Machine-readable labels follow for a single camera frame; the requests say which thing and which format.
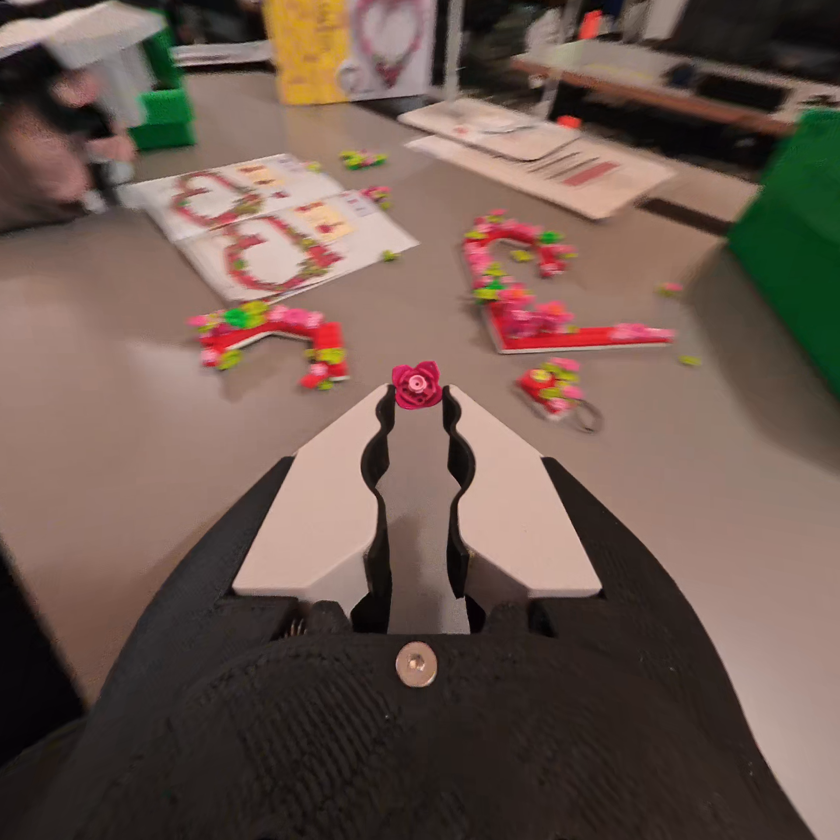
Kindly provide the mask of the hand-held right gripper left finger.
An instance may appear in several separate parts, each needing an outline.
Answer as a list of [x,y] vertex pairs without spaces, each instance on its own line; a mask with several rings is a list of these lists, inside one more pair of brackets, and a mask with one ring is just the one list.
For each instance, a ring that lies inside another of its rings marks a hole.
[[357,632],[384,634],[392,569],[379,483],[390,467],[393,387],[380,385],[291,458],[233,591],[280,596],[305,613],[336,602]]

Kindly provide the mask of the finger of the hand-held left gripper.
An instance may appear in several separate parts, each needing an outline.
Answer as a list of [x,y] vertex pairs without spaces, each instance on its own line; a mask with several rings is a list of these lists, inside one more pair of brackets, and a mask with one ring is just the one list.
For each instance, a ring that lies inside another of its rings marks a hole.
[[43,48],[62,67],[79,69],[116,56],[161,32],[161,14],[123,2],[101,2],[52,17],[23,17],[1,29],[3,60]]

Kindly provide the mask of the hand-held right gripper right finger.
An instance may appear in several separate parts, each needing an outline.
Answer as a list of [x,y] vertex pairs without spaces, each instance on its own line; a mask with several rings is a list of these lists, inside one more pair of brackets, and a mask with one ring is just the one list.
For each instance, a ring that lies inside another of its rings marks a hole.
[[500,605],[585,599],[602,582],[540,452],[455,385],[443,391],[448,581],[470,632]]

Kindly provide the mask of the magenta lego rose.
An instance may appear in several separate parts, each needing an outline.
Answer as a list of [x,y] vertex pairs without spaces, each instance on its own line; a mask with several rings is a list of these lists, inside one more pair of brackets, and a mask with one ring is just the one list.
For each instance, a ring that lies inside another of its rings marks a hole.
[[439,404],[443,399],[440,370],[435,361],[425,360],[415,366],[399,364],[392,369],[395,404],[407,411]]

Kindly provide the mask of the small red lego section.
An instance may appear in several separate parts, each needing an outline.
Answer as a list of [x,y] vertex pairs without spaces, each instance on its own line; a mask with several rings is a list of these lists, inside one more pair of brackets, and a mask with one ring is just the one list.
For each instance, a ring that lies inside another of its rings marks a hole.
[[556,421],[583,406],[580,371],[579,362],[554,356],[520,374],[514,386],[530,407]]

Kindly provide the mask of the curved red lego section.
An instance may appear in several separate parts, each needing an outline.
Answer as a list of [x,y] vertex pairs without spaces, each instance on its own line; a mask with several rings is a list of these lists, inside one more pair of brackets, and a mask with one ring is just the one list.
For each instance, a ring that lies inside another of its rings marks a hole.
[[189,318],[187,325],[196,334],[201,363],[207,369],[229,371],[242,361],[249,347],[283,338],[307,345],[308,369],[299,381],[300,388],[325,392],[350,378],[343,329],[320,311],[248,301]]

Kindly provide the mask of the large red lego heart section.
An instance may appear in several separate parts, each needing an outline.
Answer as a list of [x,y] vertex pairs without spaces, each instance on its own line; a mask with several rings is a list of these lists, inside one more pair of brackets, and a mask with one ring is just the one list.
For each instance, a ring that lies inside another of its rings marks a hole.
[[499,354],[657,348],[672,344],[676,332],[642,322],[581,327],[558,300],[537,303],[531,290],[496,259],[496,244],[515,245],[515,261],[536,266],[543,280],[561,276],[578,256],[561,233],[528,224],[494,208],[477,216],[461,240],[470,293]]

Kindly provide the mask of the yellow lego box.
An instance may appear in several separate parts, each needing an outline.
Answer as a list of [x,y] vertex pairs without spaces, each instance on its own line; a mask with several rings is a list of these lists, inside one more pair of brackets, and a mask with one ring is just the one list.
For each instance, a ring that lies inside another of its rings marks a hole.
[[427,91],[435,1],[269,1],[262,14],[283,104],[365,102]]

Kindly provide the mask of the lego instruction booklet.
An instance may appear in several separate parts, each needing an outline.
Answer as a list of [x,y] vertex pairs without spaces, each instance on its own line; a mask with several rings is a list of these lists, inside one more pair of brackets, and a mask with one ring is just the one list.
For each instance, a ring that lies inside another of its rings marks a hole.
[[290,154],[130,183],[118,195],[234,303],[290,298],[419,244],[359,190]]

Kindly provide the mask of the person's left hand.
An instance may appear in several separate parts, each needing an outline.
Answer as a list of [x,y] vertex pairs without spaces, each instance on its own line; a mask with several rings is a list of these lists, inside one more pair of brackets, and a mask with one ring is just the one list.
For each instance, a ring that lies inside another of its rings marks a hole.
[[98,105],[101,92],[92,71],[62,70],[2,93],[2,234],[84,215],[96,188],[92,165],[133,163],[133,140],[109,119],[94,138],[68,126],[69,116]]

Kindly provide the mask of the large green plastic bin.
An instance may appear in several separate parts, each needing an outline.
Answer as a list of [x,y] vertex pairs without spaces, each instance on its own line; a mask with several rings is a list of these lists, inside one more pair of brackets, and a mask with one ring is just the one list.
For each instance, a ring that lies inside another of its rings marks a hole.
[[806,111],[773,153],[728,246],[839,397],[839,113]]

